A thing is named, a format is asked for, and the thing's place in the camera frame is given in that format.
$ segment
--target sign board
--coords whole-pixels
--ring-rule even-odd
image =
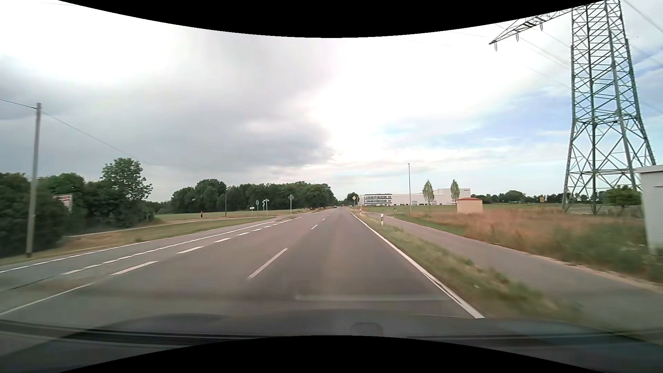
[[[60,202],[62,202],[64,206],[69,209],[69,211],[72,210],[72,199],[74,198],[73,194],[58,194],[53,196],[53,198],[60,200]]]

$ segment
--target sky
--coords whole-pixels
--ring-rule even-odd
[[[45,2],[0,0],[0,35],[9,36],[0,38],[0,99],[43,104],[40,176],[98,180],[104,164],[132,157],[158,201],[212,178],[327,183],[338,199],[408,192],[408,163],[412,192],[426,180],[448,188],[454,179],[475,194],[563,187],[570,15],[495,51],[488,43],[511,22],[284,38]],[[663,19],[660,1],[629,3]],[[663,31],[622,6],[644,123],[660,157]],[[0,172],[30,175],[34,117],[0,102]]]

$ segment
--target field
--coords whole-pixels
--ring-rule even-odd
[[[309,209],[292,209],[293,214],[299,214],[301,212],[307,212],[310,211]],[[290,210],[267,210],[265,211],[254,211],[253,216],[258,217],[258,216],[278,216],[278,215],[286,215],[290,214]],[[158,219],[161,219],[165,222],[171,222],[173,220],[189,220],[189,219],[197,219],[200,220],[200,213],[199,212],[194,212],[192,214],[157,214],[155,216]],[[225,213],[224,212],[206,212],[203,214],[203,220],[204,219],[218,219],[218,218],[224,218]],[[251,217],[251,211],[229,211],[228,212],[228,218],[250,218]]]
[[[564,214],[559,204],[484,204],[482,214],[457,214],[454,206],[365,208],[395,218],[605,271],[663,283],[663,258],[646,248],[642,219]]]

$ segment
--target small shed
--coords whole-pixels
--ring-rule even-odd
[[[461,214],[483,212],[483,201],[474,197],[459,198],[456,200],[456,212]]]

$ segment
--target grass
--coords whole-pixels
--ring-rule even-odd
[[[540,291],[513,282],[492,268],[478,267],[469,258],[398,227],[381,226],[366,215],[361,219],[485,316],[588,323],[579,309],[548,299]]]
[[[310,211],[304,208],[292,209],[293,214],[299,214],[301,212]],[[278,216],[278,215],[287,215],[290,214],[290,210],[267,210],[269,216]],[[254,211],[253,217],[265,216],[265,211]],[[187,219],[200,219],[200,213],[194,212],[191,214],[157,214],[157,218],[165,222],[171,222],[173,220],[187,220]],[[224,218],[224,212],[205,212],[203,214],[203,219],[218,219]],[[228,212],[228,218],[250,218],[251,211],[230,211]]]
[[[555,208],[486,209],[482,214],[413,212],[396,218],[594,269],[663,283],[663,258],[646,248],[641,219],[564,214]]]
[[[133,244],[135,242],[145,242],[151,240],[158,240],[160,238],[169,238],[175,236],[182,236],[184,234],[191,234],[202,232],[204,230],[211,230],[222,228],[226,226],[234,226],[238,224],[259,222],[269,218],[245,218],[245,219],[232,219],[232,220],[212,220],[209,222],[191,222],[182,224],[171,224],[164,226],[153,226],[143,229],[127,230],[120,232],[108,232],[96,234],[93,236],[70,237],[66,238],[60,247],[51,250],[44,250],[36,252],[32,258],[28,259],[25,255],[10,256],[0,259],[0,265],[7,265],[13,263],[20,263],[22,261],[52,258],[65,254],[75,252],[84,252],[88,250],[95,250],[101,248],[109,248],[112,246],[121,246],[126,244]]]
[[[438,224],[438,223],[431,222],[431,221],[425,220],[423,218],[417,218],[415,216],[411,216],[411,215],[408,215],[408,214],[396,213],[396,214],[393,214],[392,216],[395,217],[396,219],[404,220],[406,222],[415,223],[415,224],[419,224],[419,225],[422,225],[422,226],[435,228],[435,229],[438,229],[438,230],[443,230],[445,232],[457,234],[459,236],[462,236],[465,233],[465,227],[463,227],[463,226],[453,226],[453,225],[449,225],[449,224]]]

